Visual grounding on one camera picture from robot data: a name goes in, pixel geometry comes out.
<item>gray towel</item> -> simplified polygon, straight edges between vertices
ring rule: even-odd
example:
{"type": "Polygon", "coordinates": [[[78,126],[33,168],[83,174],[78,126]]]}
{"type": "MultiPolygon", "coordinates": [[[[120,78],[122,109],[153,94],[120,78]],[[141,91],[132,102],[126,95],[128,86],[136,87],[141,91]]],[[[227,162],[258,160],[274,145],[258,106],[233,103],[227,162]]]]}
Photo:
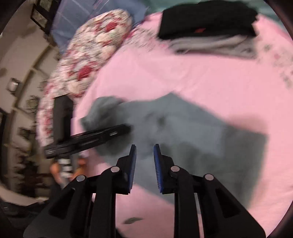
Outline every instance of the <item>gray towel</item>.
{"type": "Polygon", "coordinates": [[[175,53],[202,52],[248,59],[257,57],[254,39],[242,35],[184,37],[171,40],[169,48],[175,53]]]}
{"type": "Polygon", "coordinates": [[[245,206],[261,168],[266,137],[236,129],[174,94],[153,101],[123,102],[101,97],[81,119],[89,130],[129,124],[129,135],[96,147],[104,160],[115,165],[117,159],[137,146],[134,182],[168,201],[172,195],[160,195],[153,157],[159,144],[164,155],[189,173],[211,173],[245,206]]]}

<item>bed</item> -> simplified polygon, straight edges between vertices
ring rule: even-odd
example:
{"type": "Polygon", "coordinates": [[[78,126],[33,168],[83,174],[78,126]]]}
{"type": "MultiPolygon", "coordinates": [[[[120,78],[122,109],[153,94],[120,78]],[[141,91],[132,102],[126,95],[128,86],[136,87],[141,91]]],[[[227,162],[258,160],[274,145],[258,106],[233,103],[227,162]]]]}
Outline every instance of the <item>bed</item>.
{"type": "MultiPolygon", "coordinates": [[[[260,14],[255,23],[259,33],[256,60],[204,54],[178,56],[156,39],[160,19],[161,13],[149,15],[132,30],[97,72],[86,93],[75,100],[72,133],[83,132],[79,120],[98,97],[151,100],[174,92],[229,124],[268,135],[261,177],[248,210],[269,235],[293,197],[293,43],[289,34],[260,14]]],[[[39,117],[41,139],[44,123],[39,117]]],[[[109,167],[95,150],[85,151],[85,155],[90,176],[109,167]]],[[[128,197],[117,196],[116,208],[117,228],[127,237],[173,235],[173,205],[138,185],[128,197]],[[130,217],[142,220],[126,224],[130,217]]]]}

